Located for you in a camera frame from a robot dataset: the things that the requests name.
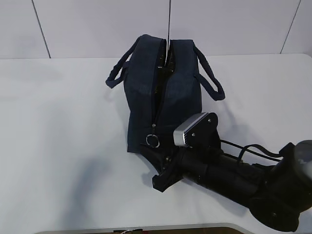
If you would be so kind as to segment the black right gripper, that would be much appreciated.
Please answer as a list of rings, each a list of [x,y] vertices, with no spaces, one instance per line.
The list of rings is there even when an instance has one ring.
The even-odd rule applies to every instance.
[[[224,151],[219,148],[153,148],[140,145],[140,154],[157,171],[162,171],[152,178],[153,188],[164,192],[184,178],[206,187],[209,170],[215,166]]]

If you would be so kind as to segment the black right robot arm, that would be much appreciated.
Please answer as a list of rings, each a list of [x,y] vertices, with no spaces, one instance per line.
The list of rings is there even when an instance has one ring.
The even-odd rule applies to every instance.
[[[153,187],[163,192],[186,178],[246,208],[262,224],[294,232],[299,216],[312,206],[312,142],[289,143],[276,165],[248,164],[219,148],[175,147],[171,151],[141,145],[141,154],[157,174]]]

